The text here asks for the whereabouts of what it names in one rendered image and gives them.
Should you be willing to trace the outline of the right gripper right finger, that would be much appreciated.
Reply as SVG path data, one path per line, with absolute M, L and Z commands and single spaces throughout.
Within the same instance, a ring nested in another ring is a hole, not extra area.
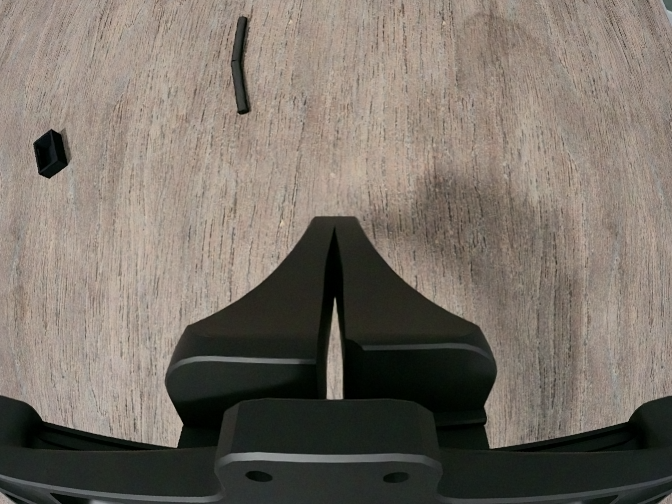
M 335 216 L 335 301 L 342 399 L 416 402 L 440 447 L 490 450 L 484 406 L 498 371 L 480 326 L 405 282 L 355 216 Z

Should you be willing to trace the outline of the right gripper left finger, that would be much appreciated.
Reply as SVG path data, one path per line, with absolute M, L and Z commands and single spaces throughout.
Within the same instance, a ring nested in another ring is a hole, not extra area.
M 259 285 L 187 325 L 165 374 L 182 423 L 177 449 L 218 446 L 244 400 L 327 399 L 335 302 L 335 216 L 315 216 Z

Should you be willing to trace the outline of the dark grey bent rod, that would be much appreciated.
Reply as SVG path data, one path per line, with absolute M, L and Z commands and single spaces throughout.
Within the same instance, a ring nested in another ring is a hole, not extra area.
M 248 105 L 247 105 L 245 86 L 244 86 L 244 80 L 243 80 L 243 74 L 242 74 L 242 67 L 241 67 L 241 58 L 242 58 L 242 51 L 243 51 L 243 45 L 244 45 L 244 38 L 245 38 L 247 20 L 248 19 L 245 16 L 240 16 L 238 18 L 236 33 L 235 33 L 235 39 L 234 39 L 234 45 L 233 45 L 233 51 L 232 51 L 232 57 L 231 57 L 231 70 L 232 70 L 234 91 L 235 91 L 235 97 L 236 97 L 236 104 L 237 104 L 238 114 L 240 114 L 240 115 L 244 115 L 244 114 L 247 114 L 249 112 L 248 111 Z

